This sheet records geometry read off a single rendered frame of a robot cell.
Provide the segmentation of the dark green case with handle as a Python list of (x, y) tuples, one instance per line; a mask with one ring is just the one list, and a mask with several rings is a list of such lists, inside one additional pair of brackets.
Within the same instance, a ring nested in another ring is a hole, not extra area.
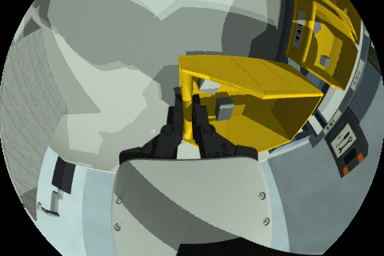
[(367, 58), (375, 65), (375, 67), (381, 72), (381, 69), (380, 69), (380, 65), (379, 65), (379, 62), (378, 62), (378, 56), (376, 54), (376, 51), (375, 51), (375, 48), (374, 48), (374, 45), (372, 43), (372, 40), (370, 38), (370, 45), (369, 45), (369, 50), (368, 50), (368, 55), (367, 55)]

